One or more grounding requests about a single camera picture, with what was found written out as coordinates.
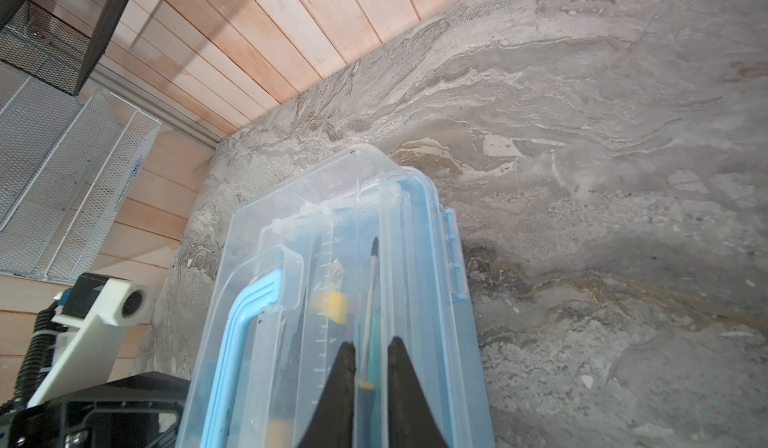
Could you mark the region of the blue plastic tool box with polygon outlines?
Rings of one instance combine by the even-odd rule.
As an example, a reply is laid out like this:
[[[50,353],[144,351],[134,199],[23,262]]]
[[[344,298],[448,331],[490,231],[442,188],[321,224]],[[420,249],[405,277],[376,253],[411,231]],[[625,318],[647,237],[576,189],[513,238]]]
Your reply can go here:
[[[490,447],[455,212],[358,145],[233,215],[180,447]]]

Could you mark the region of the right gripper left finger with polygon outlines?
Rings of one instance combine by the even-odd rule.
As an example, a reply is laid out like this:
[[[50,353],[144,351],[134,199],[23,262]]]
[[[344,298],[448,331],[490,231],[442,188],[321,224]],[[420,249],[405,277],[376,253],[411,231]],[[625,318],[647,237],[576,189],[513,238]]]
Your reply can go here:
[[[353,444],[355,347],[343,342],[298,448],[350,448]]]

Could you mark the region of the black yellow screwdriver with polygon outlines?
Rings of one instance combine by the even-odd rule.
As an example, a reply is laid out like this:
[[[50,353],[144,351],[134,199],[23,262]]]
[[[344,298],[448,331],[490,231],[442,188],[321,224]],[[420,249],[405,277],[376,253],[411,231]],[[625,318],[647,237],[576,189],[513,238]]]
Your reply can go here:
[[[374,294],[377,283],[377,270],[379,263],[379,239],[375,237],[372,242],[370,253],[370,272],[369,272],[369,284],[366,295],[365,305],[365,317],[363,325],[363,337],[362,337],[362,355],[361,355],[361,368],[359,387],[363,390],[373,391],[374,385],[368,380],[368,366],[371,350],[372,339],[372,323],[373,323],[373,308],[374,308]]]

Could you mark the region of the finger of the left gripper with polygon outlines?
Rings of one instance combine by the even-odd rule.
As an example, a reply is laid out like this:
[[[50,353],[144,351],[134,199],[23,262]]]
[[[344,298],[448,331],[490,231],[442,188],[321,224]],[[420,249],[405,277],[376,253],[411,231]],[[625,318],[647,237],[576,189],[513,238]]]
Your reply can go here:
[[[159,372],[1,416],[3,447],[173,447],[190,382]]]

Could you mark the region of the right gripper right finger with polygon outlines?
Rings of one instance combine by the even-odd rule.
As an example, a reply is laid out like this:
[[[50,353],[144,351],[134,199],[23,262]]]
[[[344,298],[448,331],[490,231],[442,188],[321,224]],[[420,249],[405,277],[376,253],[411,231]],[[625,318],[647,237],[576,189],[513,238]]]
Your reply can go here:
[[[400,337],[388,346],[387,399],[390,447],[448,448]]]

